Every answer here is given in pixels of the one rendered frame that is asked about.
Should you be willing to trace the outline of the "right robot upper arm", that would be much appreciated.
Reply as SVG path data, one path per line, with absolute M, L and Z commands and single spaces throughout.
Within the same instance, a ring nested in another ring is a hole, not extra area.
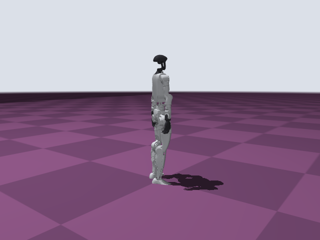
M 164 95 L 164 99 L 166 100 L 167 95 L 169 94 L 169 90 L 170 90 L 170 86 L 169 86 L 169 81 L 170 78 L 168 75 L 160 75 L 160 81 L 162 83 L 162 88 L 163 88 L 163 95 Z

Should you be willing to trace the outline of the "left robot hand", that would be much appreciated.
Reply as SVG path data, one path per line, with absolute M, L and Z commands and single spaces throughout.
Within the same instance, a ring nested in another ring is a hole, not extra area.
M 151 115 L 153 115 L 154 114 L 154 112 L 153 111 L 151 111 Z M 153 120 L 151 119 L 151 121 L 152 121 L 152 126 L 153 127 L 155 127 L 155 124 L 157 123 L 157 122 L 153 122 Z

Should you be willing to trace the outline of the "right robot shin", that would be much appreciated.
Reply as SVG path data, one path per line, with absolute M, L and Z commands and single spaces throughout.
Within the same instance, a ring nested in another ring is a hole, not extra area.
M 166 160 L 166 151 L 164 154 L 164 151 L 161 147 L 158 147 L 156 149 L 156 156 L 155 156 L 155 166 L 157 168 L 157 180 L 161 181 L 162 180 L 162 174 L 163 174 L 163 169 L 165 166 L 165 160 Z

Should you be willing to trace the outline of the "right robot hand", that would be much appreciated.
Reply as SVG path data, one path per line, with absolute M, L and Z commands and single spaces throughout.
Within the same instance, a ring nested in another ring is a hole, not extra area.
M 170 123 L 170 120 L 171 120 L 171 119 L 168 119 L 168 115 L 166 114 L 164 120 L 165 120 L 166 122 L 165 122 L 165 125 L 164 125 L 164 130 L 163 130 L 161 133 L 167 134 L 167 133 L 169 133 L 169 131 L 170 131 L 170 129 L 171 129 L 171 123 Z

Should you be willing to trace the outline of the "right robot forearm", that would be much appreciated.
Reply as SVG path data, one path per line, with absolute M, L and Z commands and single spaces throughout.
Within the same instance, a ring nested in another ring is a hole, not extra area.
M 173 99 L 173 96 L 171 94 L 168 94 L 167 97 L 166 97 L 166 101 L 164 103 L 165 105 L 165 115 L 168 115 L 168 119 L 171 119 L 171 113 L 172 113 L 172 110 L 171 110 L 171 104 L 172 104 L 172 99 Z M 164 115 L 164 118 L 165 118 L 165 115 Z

